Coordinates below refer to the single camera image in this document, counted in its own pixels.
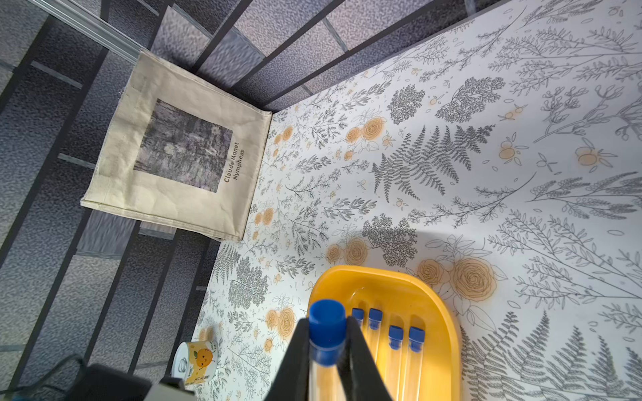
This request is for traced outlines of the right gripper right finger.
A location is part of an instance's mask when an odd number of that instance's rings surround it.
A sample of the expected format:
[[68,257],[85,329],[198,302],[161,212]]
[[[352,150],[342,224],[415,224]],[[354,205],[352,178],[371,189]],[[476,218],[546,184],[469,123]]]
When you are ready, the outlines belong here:
[[354,317],[346,319],[346,339],[338,360],[338,373],[346,400],[392,400]]

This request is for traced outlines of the clear test tube blue cap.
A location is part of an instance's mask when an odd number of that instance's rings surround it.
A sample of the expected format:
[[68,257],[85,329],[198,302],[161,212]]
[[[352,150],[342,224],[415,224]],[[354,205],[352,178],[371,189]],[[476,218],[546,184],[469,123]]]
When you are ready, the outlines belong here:
[[364,330],[364,318],[365,318],[364,310],[362,308],[353,307],[351,316],[356,320],[356,322],[357,322],[357,324],[359,326],[359,329],[361,331],[363,331]]

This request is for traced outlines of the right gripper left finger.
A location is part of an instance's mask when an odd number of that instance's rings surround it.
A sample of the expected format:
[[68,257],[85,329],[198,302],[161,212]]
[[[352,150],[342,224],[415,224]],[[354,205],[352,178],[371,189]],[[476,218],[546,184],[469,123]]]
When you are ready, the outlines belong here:
[[309,392],[309,319],[300,319],[265,400],[306,401]]

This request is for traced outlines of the yellow plastic tray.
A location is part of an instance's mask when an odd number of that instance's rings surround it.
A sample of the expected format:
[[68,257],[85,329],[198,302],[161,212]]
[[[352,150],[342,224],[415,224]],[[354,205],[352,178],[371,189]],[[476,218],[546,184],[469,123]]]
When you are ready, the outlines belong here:
[[394,400],[459,400],[460,330],[436,293],[419,279],[369,267],[324,273],[309,301],[333,299],[357,319]]

